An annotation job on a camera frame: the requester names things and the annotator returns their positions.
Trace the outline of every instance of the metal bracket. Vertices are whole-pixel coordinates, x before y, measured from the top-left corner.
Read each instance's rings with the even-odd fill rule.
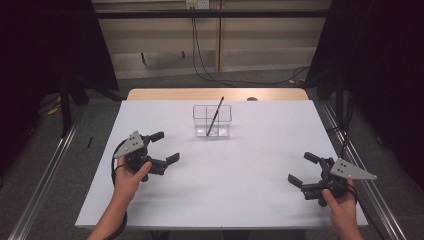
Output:
[[[125,141],[125,143],[122,144],[122,146],[118,149],[114,157],[119,158],[125,156],[134,151],[137,151],[142,147],[144,147],[144,142],[141,139],[141,136],[138,131],[134,131],[133,134],[131,134],[130,137],[127,139],[127,141]]]
[[[377,180],[376,175],[362,170],[361,168],[341,158],[337,159],[337,161],[334,163],[333,167],[331,168],[331,174],[344,179]]]

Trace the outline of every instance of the cable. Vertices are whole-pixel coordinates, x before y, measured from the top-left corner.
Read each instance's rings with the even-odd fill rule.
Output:
[[[348,188],[348,191],[350,191],[350,192],[351,192],[351,193],[355,196],[356,202],[359,202],[359,205],[361,205],[361,208],[362,208],[362,210],[363,210],[363,212],[364,212],[365,217],[368,219],[368,221],[370,221],[370,222],[371,222],[371,225],[372,225],[372,226],[374,227],[374,229],[377,231],[377,233],[378,233],[378,235],[380,236],[380,238],[381,238],[382,240],[384,240],[384,237],[383,237],[382,232],[380,231],[380,229],[378,229],[378,227],[377,227],[376,223],[375,223],[375,222],[374,222],[374,220],[370,217],[369,212],[368,212],[368,211],[367,211],[367,209],[364,207],[364,204],[362,204],[362,200],[360,200],[360,199],[359,199],[358,191],[356,190],[356,188],[355,188],[354,186],[350,185],[349,183],[348,183],[348,185],[349,185],[349,187],[351,187],[351,188],[352,188],[352,189]]]
[[[193,27],[193,65],[194,65],[194,71],[196,71],[196,73],[197,73],[197,75],[200,77],[200,78],[202,78],[202,79],[204,79],[204,80],[206,80],[206,81],[211,81],[211,82],[219,82],[219,83],[222,83],[222,84],[224,84],[224,85],[226,85],[226,86],[229,86],[229,87],[235,87],[235,86],[233,86],[233,85],[231,85],[231,84],[228,84],[228,83],[224,83],[224,82],[222,82],[222,81],[220,81],[220,80],[216,80],[216,79],[214,79],[207,71],[206,71],[206,68],[205,68],[205,66],[204,66],[204,64],[203,64],[203,60],[202,60],[202,57],[201,57],[201,54],[200,54],[200,47],[199,47],[199,41],[198,41],[198,39],[197,39],[197,27],[195,27],[196,26],[196,19],[195,18],[192,18],[191,19],[191,24],[192,24],[192,27]],[[205,70],[205,72],[206,72],[206,74],[211,78],[211,79],[208,79],[208,78],[205,78],[205,77],[203,77],[202,75],[200,75],[200,73],[197,71],[197,67],[196,67],[196,61],[195,61],[195,59],[194,59],[194,56],[195,56],[195,52],[196,52],[196,44],[195,44],[195,41],[197,42],[197,49],[198,49],[198,52],[199,52],[199,56],[200,56],[200,61],[202,62],[202,66],[203,66],[203,68],[204,68],[204,70]]]
[[[308,69],[309,68],[309,66],[306,66],[306,67],[298,67],[298,68],[296,68],[296,69],[294,69],[293,70],[293,76],[292,76],[292,79],[293,79],[293,82],[294,82],[294,84],[293,84],[293,88],[295,88],[296,87],[296,84],[297,84],[297,82],[296,82],[296,76],[298,75],[298,74],[295,74],[295,72],[297,71],[297,70],[299,70],[299,69],[302,69],[300,72],[303,72],[305,69]]]
[[[358,191],[356,190],[356,188],[352,185],[350,185],[349,183],[347,184],[348,188],[347,190],[352,193],[353,197],[355,198],[355,203],[358,203]]]
[[[343,128],[345,129],[345,132],[341,132],[342,134],[344,134],[344,138],[343,138],[343,143],[342,143],[342,148],[340,150],[340,158],[344,157],[344,150],[346,148],[347,145],[347,141],[349,139],[349,125],[350,125],[350,121],[352,120],[353,117],[353,105],[352,105],[352,97],[349,95],[349,100],[347,102],[347,106],[346,106],[346,115],[343,119]]]
[[[199,77],[201,77],[202,79],[204,79],[204,80],[207,80],[207,81],[216,81],[216,82],[222,83],[222,84],[227,85],[227,86],[230,86],[230,87],[235,87],[235,86],[230,85],[230,84],[228,84],[226,82],[229,82],[229,83],[248,83],[248,84],[259,84],[259,85],[277,85],[277,84],[285,83],[285,82],[288,82],[288,81],[292,80],[293,78],[295,78],[296,76],[298,76],[303,71],[305,71],[306,69],[309,68],[309,66],[298,67],[298,68],[296,68],[296,69],[293,70],[293,74],[292,74],[292,77],[291,78],[284,79],[282,81],[277,81],[277,82],[265,82],[264,83],[264,82],[251,82],[251,81],[241,81],[241,80],[225,80],[225,79],[218,80],[218,79],[215,79],[214,77],[212,77],[208,73],[208,71],[206,70],[206,67],[205,67],[205,65],[203,63],[202,55],[200,53],[200,46],[199,46],[199,40],[198,40],[198,36],[197,36],[197,25],[196,25],[196,19],[195,18],[192,18],[192,26],[193,26],[193,65],[194,65],[194,70],[196,71],[197,75]],[[197,52],[198,52],[198,55],[199,55],[200,62],[202,64],[203,70],[210,77],[210,79],[201,76],[199,74],[199,72],[197,71],[196,63],[195,63],[195,60],[194,60],[196,45],[197,45]]]
[[[328,136],[333,135],[334,133],[336,133],[339,130],[339,127],[333,127],[333,128],[329,128],[329,129],[325,129],[325,131],[327,132]]]
[[[332,70],[329,67],[326,67],[324,69],[326,70],[316,74],[313,78],[309,79],[308,81],[305,81],[300,86],[298,86],[298,88],[307,89],[307,88],[316,86],[319,83],[319,81],[321,81],[324,77],[326,77],[332,72]]]
[[[124,145],[124,143],[125,143],[125,140],[124,140],[124,141],[122,141],[122,142],[118,145],[118,147],[116,147],[115,151],[113,152],[113,156],[115,156],[115,154],[116,154],[116,152],[118,151],[118,149],[119,149],[122,145]],[[120,168],[120,167],[124,166],[124,165],[125,165],[125,164],[122,164],[122,165],[119,165],[119,166],[117,166],[117,167],[115,168],[115,158],[114,158],[114,157],[112,157],[112,162],[111,162],[111,169],[112,169],[111,177],[112,177],[112,183],[113,183],[113,186],[115,186],[116,170],[117,170],[118,168]],[[123,219],[122,219],[122,223],[121,223],[121,225],[119,226],[119,228],[118,228],[118,229],[117,229],[114,233],[112,233],[110,236],[108,236],[108,237],[107,237],[107,238],[105,238],[105,239],[107,239],[107,240],[112,240],[112,239],[115,239],[116,237],[118,237],[119,235],[121,235],[121,233],[122,233],[122,232],[124,232],[125,227],[127,226],[127,220],[128,220],[128,214],[127,214],[127,212],[125,211],[125,215],[124,215],[124,217],[123,217]]]

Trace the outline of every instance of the white paper sheet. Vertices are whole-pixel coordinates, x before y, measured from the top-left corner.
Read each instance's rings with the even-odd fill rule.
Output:
[[[179,152],[164,176],[149,174],[128,208],[127,227],[140,229],[299,229],[330,226],[329,209],[304,200],[287,181],[320,180],[303,158],[337,155],[312,101],[227,101],[229,138],[194,136],[192,109],[216,101],[124,101],[76,226],[96,225],[112,196],[116,146],[135,130],[165,138],[149,145],[156,159]],[[358,207],[358,224],[367,225]]]

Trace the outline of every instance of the transparent box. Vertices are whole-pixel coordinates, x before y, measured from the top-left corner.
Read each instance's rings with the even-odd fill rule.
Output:
[[[207,133],[213,122],[208,137],[229,137],[232,121],[231,105],[221,105],[213,118],[218,105],[195,105],[193,106],[193,121],[196,137],[207,137]]]

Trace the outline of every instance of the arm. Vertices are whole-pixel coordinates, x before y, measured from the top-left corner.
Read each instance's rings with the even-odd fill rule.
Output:
[[[124,163],[125,158],[120,157],[118,166]],[[141,179],[149,172],[151,166],[152,163],[145,163],[136,174],[128,172],[125,167],[116,169],[115,190],[112,199],[88,240],[105,239],[119,228]]]
[[[331,208],[331,225],[341,240],[363,240],[356,223],[356,200],[352,193],[335,199],[330,190],[322,191],[325,201]]]

